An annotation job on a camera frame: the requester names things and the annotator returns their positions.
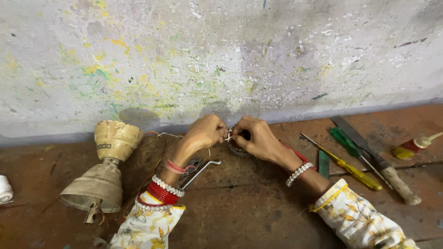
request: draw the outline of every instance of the white wall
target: white wall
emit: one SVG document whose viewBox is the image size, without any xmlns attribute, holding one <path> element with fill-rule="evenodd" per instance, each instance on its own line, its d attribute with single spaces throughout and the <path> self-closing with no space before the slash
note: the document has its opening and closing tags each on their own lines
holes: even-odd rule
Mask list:
<svg viewBox="0 0 443 249">
<path fill-rule="evenodd" d="M 443 98 L 440 0 L 3 0 L 0 22 L 3 146 Z"/>
</svg>

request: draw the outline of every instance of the brown work surface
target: brown work surface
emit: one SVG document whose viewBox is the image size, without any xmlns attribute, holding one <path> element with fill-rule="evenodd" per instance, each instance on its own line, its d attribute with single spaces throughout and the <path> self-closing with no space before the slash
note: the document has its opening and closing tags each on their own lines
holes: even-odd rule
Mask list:
<svg viewBox="0 0 443 249">
<path fill-rule="evenodd" d="M 443 105 L 427 105 L 396 111 L 358 114 L 345 117 L 367 138 L 373 149 L 397 168 L 443 161 L 441 141 L 411 160 L 398 160 L 390 154 L 391 147 L 419 134 L 426 136 L 443 130 Z M 328 135 L 334 124 L 329 119 L 273 124 L 278 138 L 315 161 L 316 148 L 299 132 L 312 137 L 336 155 L 364 169 L 356 159 Z M 163 162 L 172 153 L 177 138 L 166 136 L 167 148 Z M 141 182 L 152 170 L 161 153 L 161 139 L 145 137 L 139 148 L 119 168 L 122 171 L 124 203 L 134 196 Z M 209 157 L 207 150 L 194 158 Z M 287 175 L 267 162 L 254 157 L 239 159 L 226 144 L 211 149 L 211 159 L 221 159 L 220 166 L 211 166 L 189 187 L 183 198 L 187 210 L 170 236 L 171 248 L 218 247 L 264 248 L 343 248 L 332 231 L 315 214 L 306 210 L 297 188 L 287 188 Z M 57 195 L 75 178 L 100 163 L 93 141 L 75 144 L 52 144 L 0 149 L 0 175 L 6 175 L 15 192 L 14 202 L 0 206 L 0 248 L 94 248 L 92 240 L 101 236 L 105 225 L 83 225 L 86 215 L 56 200 Z M 331 174 L 345 173 L 330 164 Z M 398 222 L 406 234 L 416 240 L 443 237 L 443 191 L 441 166 L 403 169 L 399 171 L 424 201 L 417 206 L 403 204 L 391 190 L 374 192 L 344 176 L 351 188 L 367 198 L 375 207 Z M 109 240 L 118 225 L 108 214 L 110 229 L 103 238 Z"/>
</svg>

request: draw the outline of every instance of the white nozzle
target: white nozzle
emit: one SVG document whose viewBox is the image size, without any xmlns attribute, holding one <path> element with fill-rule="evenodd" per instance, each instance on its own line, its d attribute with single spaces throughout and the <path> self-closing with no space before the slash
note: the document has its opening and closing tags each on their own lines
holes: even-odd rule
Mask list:
<svg viewBox="0 0 443 249">
<path fill-rule="evenodd" d="M 431 141 L 439 136 L 443 135 L 443 132 L 437 133 L 435 135 L 429 136 L 429 137 L 419 137 L 414 139 L 414 143 L 420 147 L 420 148 L 426 148 L 431 144 Z"/>
</svg>

